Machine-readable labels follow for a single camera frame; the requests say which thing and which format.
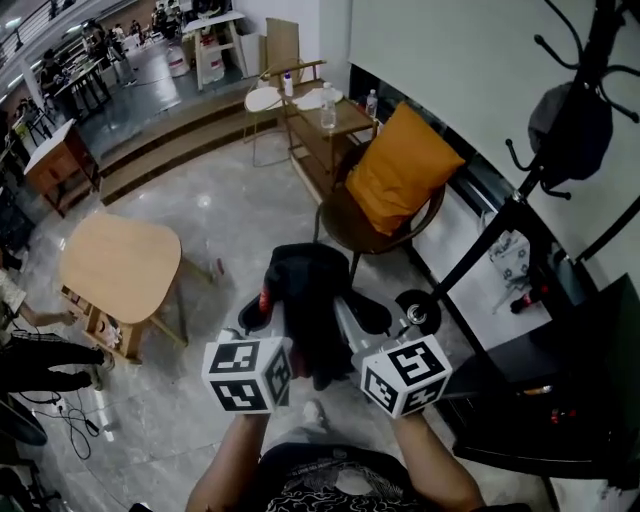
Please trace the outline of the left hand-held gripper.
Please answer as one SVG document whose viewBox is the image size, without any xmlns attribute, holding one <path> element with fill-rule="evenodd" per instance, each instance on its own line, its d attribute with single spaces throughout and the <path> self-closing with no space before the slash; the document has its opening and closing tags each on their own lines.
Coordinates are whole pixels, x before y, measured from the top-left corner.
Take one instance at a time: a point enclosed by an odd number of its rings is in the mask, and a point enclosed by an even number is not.
<svg viewBox="0 0 640 512">
<path fill-rule="evenodd" d="M 289 404 L 293 372 L 283 305 L 261 314 L 250 301 L 228 316 L 216 340 L 205 347 L 201 376 L 225 411 L 267 414 Z"/>
</svg>

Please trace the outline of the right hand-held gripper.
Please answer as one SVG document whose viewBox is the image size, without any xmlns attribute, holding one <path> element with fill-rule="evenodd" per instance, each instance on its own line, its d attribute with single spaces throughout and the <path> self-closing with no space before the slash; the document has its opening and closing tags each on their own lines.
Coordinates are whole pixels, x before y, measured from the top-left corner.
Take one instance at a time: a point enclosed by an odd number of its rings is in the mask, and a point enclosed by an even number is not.
<svg viewBox="0 0 640 512">
<path fill-rule="evenodd" d="M 350 294 L 334 301 L 360 389 L 392 418 L 437 401 L 453 372 L 435 332 L 441 313 L 427 294 L 396 299 Z"/>
</svg>

